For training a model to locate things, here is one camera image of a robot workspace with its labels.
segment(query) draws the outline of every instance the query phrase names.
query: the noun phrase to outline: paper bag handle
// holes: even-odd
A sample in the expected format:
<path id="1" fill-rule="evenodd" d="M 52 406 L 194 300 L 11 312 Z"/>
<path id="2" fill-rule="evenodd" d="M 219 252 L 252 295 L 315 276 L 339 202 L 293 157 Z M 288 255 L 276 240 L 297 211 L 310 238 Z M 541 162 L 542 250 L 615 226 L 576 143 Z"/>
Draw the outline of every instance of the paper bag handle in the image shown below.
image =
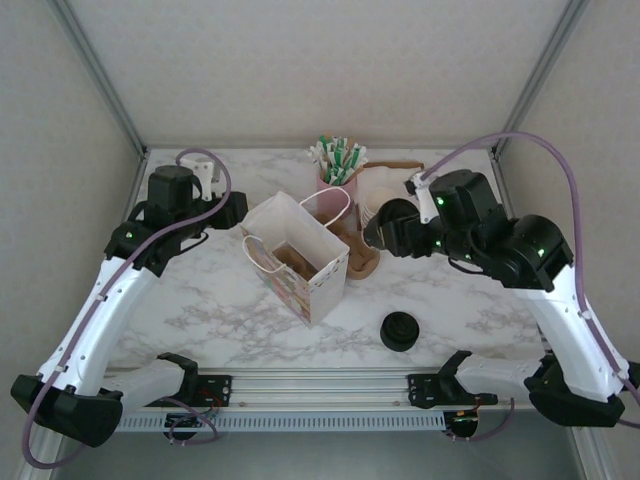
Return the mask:
<path id="1" fill-rule="evenodd" d="M 351 196 L 346 192 L 346 190 L 344 188 L 340 188 L 340 187 L 325 188 L 324 190 L 318 190 L 316 193 L 314 193 L 313 195 L 308 196 L 307 198 L 305 198 L 303 201 L 300 202 L 300 205 L 302 205 L 303 203 L 308 202 L 312 198 L 317 197 L 321 193 L 328 192 L 329 190 L 340 190 L 342 193 L 344 193 L 347 196 L 347 205 L 345 205 L 345 207 L 342 210 L 340 210 L 340 213 L 338 215 L 336 215 L 333 220 L 329 220 L 327 223 L 325 223 L 324 224 L 325 227 L 328 227 L 333 222 L 337 221 L 351 206 Z"/>
<path id="2" fill-rule="evenodd" d="M 262 270 L 263 272 L 266 273 L 276 273 L 279 272 L 280 270 L 282 270 L 284 267 L 287 266 L 286 263 L 283 263 L 282 265 L 280 265 L 278 268 L 276 268 L 275 270 L 267 270 L 266 268 L 264 268 L 262 265 L 258 264 L 258 262 L 256 262 L 253 257 L 251 256 L 251 254 L 249 253 L 249 250 L 247 249 L 247 238 L 255 238 L 256 240 L 258 240 L 260 243 L 262 243 L 262 239 L 260 237 L 256 237 L 255 235 L 245 235 L 245 237 L 242 239 L 242 250 L 244 251 L 244 254 L 247 256 L 247 258 L 249 260 L 251 260 L 251 263 L 253 263 L 256 267 L 258 267 L 260 270 Z"/>

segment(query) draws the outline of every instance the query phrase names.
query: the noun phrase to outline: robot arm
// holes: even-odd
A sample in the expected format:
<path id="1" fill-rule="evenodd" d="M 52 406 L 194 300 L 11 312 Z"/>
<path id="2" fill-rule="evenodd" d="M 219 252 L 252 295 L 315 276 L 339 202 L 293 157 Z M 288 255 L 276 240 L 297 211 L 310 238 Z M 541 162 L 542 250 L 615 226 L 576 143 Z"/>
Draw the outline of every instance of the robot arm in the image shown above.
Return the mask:
<path id="1" fill-rule="evenodd" d="M 507 219 L 487 179 L 469 170 L 430 184 L 418 174 L 407 190 L 417 195 L 420 211 L 407 200 L 391 200 L 366 226 L 365 241 L 401 257 L 442 254 L 458 270 L 499 281 L 531 311 L 553 350 L 525 362 L 458 352 L 447 362 L 457 383 L 449 390 L 529 399 L 560 425 L 614 426 L 624 411 L 617 395 L 629 375 L 612 369 L 581 316 L 573 254 L 558 227 L 536 215 Z M 629 372 L 629 362 L 613 348 L 590 307 L 587 314 L 623 372 Z"/>
<path id="2" fill-rule="evenodd" d="M 177 165 L 158 167 L 149 177 L 148 198 L 112 233 L 98 278 L 68 333 L 34 376 L 20 375 L 11 395 L 29 412 L 36 396 L 53 380 L 38 408 L 38 424 L 96 447 L 104 443 L 120 418 L 159 398 L 174 396 L 188 402 L 195 393 L 198 366 L 174 354 L 160 355 L 150 365 L 104 379 L 107 364 L 131 313 L 157 282 L 171 258 L 184 253 L 182 243 L 199 238 L 205 228 L 228 229 L 247 213 L 246 196 L 231 192 L 227 202 L 206 220 L 177 228 L 152 242 L 126 267 L 102 297 L 105 284 L 123 267 L 132 252 L 169 225 L 211 211 L 221 199 L 211 192 L 213 162 L 197 162 L 193 170 Z M 200 197 L 193 198 L 198 187 Z M 136 217 L 143 213 L 142 219 Z M 99 305 L 82 330 L 71 356 L 60 367 L 72 337 L 96 299 Z"/>

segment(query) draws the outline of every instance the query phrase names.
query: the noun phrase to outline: brown paper inside bag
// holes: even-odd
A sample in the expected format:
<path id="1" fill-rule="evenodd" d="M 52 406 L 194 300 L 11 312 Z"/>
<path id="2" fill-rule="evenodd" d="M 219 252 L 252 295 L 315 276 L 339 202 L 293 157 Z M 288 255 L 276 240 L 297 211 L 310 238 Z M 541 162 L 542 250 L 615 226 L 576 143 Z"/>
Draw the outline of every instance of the brown paper inside bag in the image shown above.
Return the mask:
<path id="1" fill-rule="evenodd" d="M 276 248 L 273 251 L 273 255 L 304 278 L 307 282 L 311 280 L 316 273 L 318 273 L 318 270 L 290 245 L 283 245 Z"/>

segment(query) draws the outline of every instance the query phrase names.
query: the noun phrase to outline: metal frame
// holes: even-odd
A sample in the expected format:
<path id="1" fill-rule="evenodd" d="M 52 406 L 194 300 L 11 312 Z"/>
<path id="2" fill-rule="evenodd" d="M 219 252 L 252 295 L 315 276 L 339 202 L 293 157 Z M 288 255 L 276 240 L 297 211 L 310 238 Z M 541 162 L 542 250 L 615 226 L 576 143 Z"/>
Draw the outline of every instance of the metal frame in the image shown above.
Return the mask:
<path id="1" fill-rule="evenodd" d="M 100 95 L 102 95 L 102 98 L 113 114 L 116 122 L 138 154 L 139 160 L 142 161 L 147 149 L 142 143 L 142 139 L 140 138 L 131 117 L 124 108 L 120 97 L 113 88 L 104 67 L 98 60 L 91 43 L 89 43 L 89 39 L 85 35 L 78 18 L 73 12 L 73 9 L 67 0 L 47 0 L 47 3 L 60 22 L 62 29 L 67 34 L 67 37 L 71 41 L 71 45 L 78 53 L 80 60 L 87 69 L 87 73 L 98 88 Z"/>
<path id="2" fill-rule="evenodd" d="M 127 200 L 124 216 L 128 214 L 134 204 L 140 184 L 144 177 L 148 153 L 140 135 L 138 134 L 131 117 L 127 113 L 120 97 L 109 80 L 104 67 L 101 65 L 93 47 L 85 35 L 73 9 L 67 0 L 46 0 L 51 10 L 59 20 L 63 30 L 67 34 L 72 46 L 78 53 L 87 72 L 94 81 L 98 91 L 105 100 L 107 107 L 113 114 L 118 125 L 127 136 L 131 146 L 138 154 L 139 165 L 136 176 Z M 582 13 L 589 4 L 589 0 L 569 0 L 560 16 L 553 33 L 543 51 L 540 54 L 520 96 L 509 114 L 503 127 L 503 131 L 516 130 L 524 121 L 533 102 L 540 92 L 545 80 L 549 76 L 562 49 L 567 43 Z M 508 140 L 498 142 L 489 151 L 491 166 L 493 168 L 499 193 L 505 205 L 507 213 L 513 215 L 513 206 L 509 198 L 506 182 L 502 174 L 500 160 L 509 146 Z M 395 410 L 402 411 L 408 407 L 406 401 L 406 385 L 404 377 L 405 369 L 377 369 L 375 371 L 305 371 L 305 383 L 307 388 L 300 389 L 301 372 L 291 371 L 246 371 L 230 372 L 236 376 L 239 382 L 234 384 L 234 398 L 244 398 L 244 404 L 240 402 L 233 410 L 250 412 L 246 401 L 251 401 L 254 408 L 259 411 L 273 411 L 280 405 L 281 409 L 288 411 L 321 411 L 327 409 L 327 401 L 332 405 L 330 409 L 351 409 L 362 411 L 363 400 L 368 405 L 364 409 L 369 410 Z M 269 379 L 271 388 L 261 387 L 264 380 Z M 318 395 L 323 403 L 319 404 Z M 281 401 L 287 399 L 287 406 L 283 407 Z M 34 451 L 43 460 L 52 460 L 57 455 L 61 445 L 61 436 L 51 431 L 38 429 L 34 435 Z M 610 452 L 606 440 L 601 432 L 594 429 L 572 429 L 576 448 L 585 470 L 588 480 L 609 480 L 616 478 L 611 461 Z M 45 479 L 50 478 L 51 471 L 34 470 L 22 462 L 16 471 L 14 478 L 19 479 Z"/>
<path id="3" fill-rule="evenodd" d="M 182 412 L 138 411 L 123 418 L 116 433 L 167 432 L 168 418 L 184 416 Z M 401 412 L 333 410 L 317 412 L 228 412 L 213 420 L 219 433 L 281 433 L 281 432 L 419 432 L 444 431 L 446 420 L 441 410 Z M 179 427 L 179 432 L 204 432 L 202 421 Z"/>
<path id="4" fill-rule="evenodd" d="M 573 33 L 578 24 L 578 20 L 580 20 L 588 4 L 589 0 L 569 0 L 567 2 L 564 11 L 558 19 L 558 23 L 551 33 L 551 37 L 547 40 L 540 57 L 529 74 L 524 88 L 520 92 L 518 100 L 511 109 L 511 113 L 504 127 L 502 127 L 502 131 L 517 130 L 522 125 L 531 105 L 533 105 L 545 80 L 549 77 L 553 66 L 556 64 L 556 60 L 558 60 L 560 53 L 567 44 L 569 37 Z M 510 139 L 503 139 L 496 144 L 494 148 L 496 161 L 500 160 L 510 142 Z"/>

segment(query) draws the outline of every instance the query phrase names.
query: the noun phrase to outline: stack of paper cups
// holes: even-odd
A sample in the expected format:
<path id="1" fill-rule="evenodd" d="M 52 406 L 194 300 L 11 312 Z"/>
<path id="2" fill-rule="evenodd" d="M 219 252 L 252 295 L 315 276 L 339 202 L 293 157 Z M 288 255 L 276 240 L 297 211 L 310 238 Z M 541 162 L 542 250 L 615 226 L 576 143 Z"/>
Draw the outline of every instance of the stack of paper cups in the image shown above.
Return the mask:
<path id="1" fill-rule="evenodd" d="M 389 200 L 396 198 L 396 193 L 390 188 L 378 187 L 367 192 L 364 197 L 364 203 L 360 209 L 360 222 L 362 228 L 366 227 L 371 219 L 378 213 L 380 207 Z"/>

